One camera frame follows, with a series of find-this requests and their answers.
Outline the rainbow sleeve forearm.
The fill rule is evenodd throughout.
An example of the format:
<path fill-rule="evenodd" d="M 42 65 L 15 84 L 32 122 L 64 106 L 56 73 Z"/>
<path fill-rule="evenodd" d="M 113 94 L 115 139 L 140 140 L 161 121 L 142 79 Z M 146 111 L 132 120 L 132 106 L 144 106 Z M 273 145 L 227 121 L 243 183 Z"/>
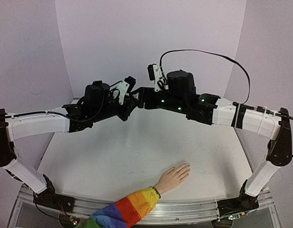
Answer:
<path fill-rule="evenodd" d="M 85 228 L 130 228 L 146 217 L 161 195 L 154 187 L 136 191 L 94 212 Z"/>

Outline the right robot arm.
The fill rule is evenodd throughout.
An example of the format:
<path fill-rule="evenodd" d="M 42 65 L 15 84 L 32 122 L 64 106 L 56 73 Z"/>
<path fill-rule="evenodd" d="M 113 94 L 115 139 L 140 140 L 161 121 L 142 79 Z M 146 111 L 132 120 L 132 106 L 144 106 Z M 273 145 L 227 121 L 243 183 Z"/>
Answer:
<path fill-rule="evenodd" d="M 269 139 L 268 153 L 251 177 L 242 185 L 237 198 L 217 203 L 220 218 L 257 209 L 258 195 L 273 175 L 292 160 L 292 131 L 288 110 L 270 111 L 231 102 L 212 94 L 196 94 L 194 77 L 179 70 L 167 74 L 162 82 L 140 87 L 129 93 L 138 108 L 165 109 L 184 114 L 188 120 L 208 125 L 223 125 L 262 135 Z"/>

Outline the mannequin hand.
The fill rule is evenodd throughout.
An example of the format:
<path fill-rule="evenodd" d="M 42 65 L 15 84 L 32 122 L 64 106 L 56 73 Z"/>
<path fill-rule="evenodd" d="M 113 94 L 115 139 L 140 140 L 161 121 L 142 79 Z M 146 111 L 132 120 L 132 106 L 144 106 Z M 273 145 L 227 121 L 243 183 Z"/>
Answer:
<path fill-rule="evenodd" d="M 164 194 L 184 182 L 190 175 L 190 165 L 183 163 L 178 167 L 172 167 L 164 172 L 154 188 L 158 193 Z"/>

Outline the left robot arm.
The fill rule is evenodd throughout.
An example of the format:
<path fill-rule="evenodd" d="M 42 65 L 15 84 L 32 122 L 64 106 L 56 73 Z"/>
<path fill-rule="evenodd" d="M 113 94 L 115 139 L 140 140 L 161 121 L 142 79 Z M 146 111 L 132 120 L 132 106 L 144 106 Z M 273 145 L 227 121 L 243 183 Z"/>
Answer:
<path fill-rule="evenodd" d="M 76 103 L 46 111 L 9 114 L 0 109 L 0 167 L 47 207 L 55 207 L 59 198 L 54 185 L 37 170 L 53 135 L 78 133 L 114 116 L 125 121 L 133 107 L 129 94 L 135 83 L 132 77 L 113 85 L 95 81 Z"/>

